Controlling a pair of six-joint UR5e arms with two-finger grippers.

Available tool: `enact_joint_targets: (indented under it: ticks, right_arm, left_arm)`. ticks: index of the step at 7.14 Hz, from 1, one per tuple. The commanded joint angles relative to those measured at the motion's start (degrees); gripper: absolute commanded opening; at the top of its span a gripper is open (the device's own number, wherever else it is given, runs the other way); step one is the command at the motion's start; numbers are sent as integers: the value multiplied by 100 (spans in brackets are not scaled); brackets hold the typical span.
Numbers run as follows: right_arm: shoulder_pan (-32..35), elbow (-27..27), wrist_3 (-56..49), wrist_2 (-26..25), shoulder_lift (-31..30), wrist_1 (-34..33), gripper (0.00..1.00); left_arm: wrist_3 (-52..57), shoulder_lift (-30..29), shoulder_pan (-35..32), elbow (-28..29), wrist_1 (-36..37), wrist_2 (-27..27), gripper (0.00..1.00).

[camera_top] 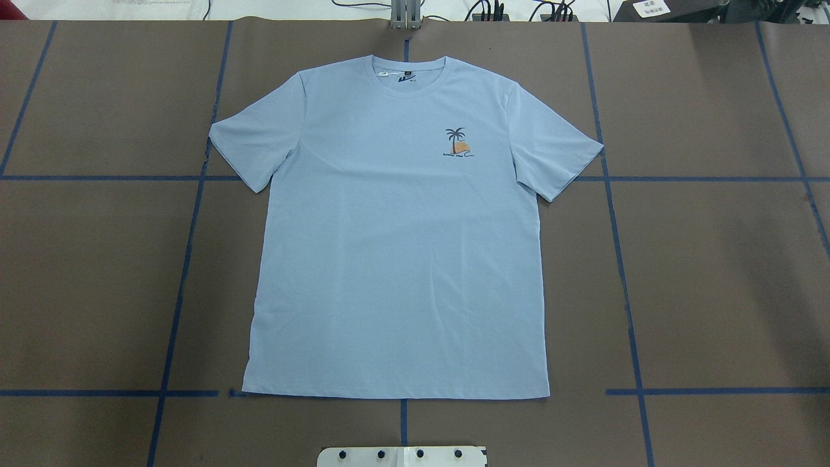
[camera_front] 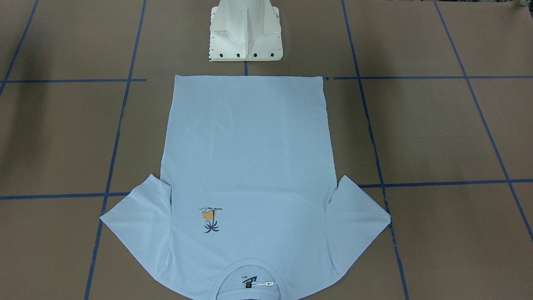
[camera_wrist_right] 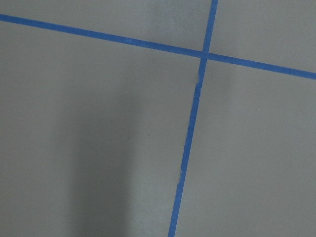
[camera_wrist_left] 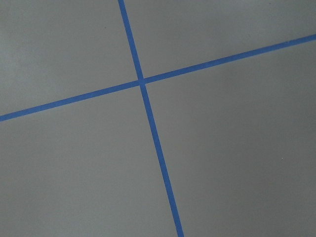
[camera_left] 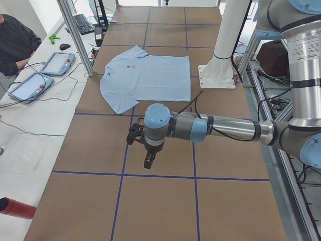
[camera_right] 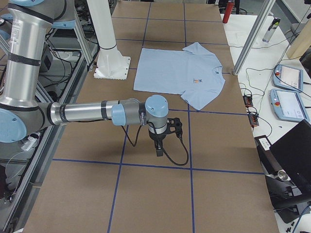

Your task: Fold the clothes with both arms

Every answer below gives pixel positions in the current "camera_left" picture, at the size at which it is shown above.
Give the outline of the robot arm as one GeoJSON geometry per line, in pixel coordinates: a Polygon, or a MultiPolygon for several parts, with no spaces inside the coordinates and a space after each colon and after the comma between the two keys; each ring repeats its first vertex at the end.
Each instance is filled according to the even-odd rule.
{"type": "Polygon", "coordinates": [[[150,105],[144,123],[129,128],[127,143],[141,143],[150,168],[166,138],[202,142],[224,136],[259,141],[283,150],[310,167],[320,167],[320,1],[260,1],[256,36],[287,41],[293,117],[290,121],[243,119],[229,91],[206,91],[201,109],[174,112],[150,105]]]}

